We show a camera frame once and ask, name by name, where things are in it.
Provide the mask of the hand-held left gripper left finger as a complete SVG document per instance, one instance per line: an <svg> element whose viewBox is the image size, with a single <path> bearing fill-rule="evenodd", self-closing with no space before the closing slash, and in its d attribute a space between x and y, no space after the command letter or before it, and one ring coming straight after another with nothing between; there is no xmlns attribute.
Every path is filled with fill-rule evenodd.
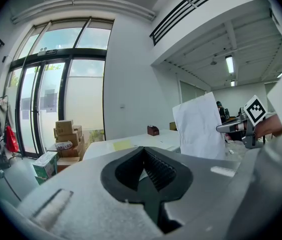
<svg viewBox="0 0 282 240"><path fill-rule="evenodd" d="M152 240L163 236L141 204L120 202L101 172L129 149L80 161L35 188L17 210L38 240Z"/></svg>

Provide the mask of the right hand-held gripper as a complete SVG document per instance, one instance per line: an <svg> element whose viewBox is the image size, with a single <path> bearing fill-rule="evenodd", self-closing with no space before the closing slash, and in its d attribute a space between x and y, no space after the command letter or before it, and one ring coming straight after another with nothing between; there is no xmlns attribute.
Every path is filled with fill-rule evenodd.
<svg viewBox="0 0 282 240"><path fill-rule="evenodd" d="M234 133L245 131L241 137L247 149L260 148L262 143L258 141L255 130L259 122L265 119L267 110L261 100L254 95L243 107L240 114L240 122L228 122L216 127L219 133Z"/></svg>

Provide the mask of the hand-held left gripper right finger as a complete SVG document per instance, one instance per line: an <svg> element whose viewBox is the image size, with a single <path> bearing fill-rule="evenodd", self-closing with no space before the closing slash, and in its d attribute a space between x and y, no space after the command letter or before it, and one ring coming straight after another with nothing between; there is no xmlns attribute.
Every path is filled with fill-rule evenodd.
<svg viewBox="0 0 282 240"><path fill-rule="evenodd" d="M205 159L145 147L147 240L221 239L251 182L257 154L242 161Z"/></svg>

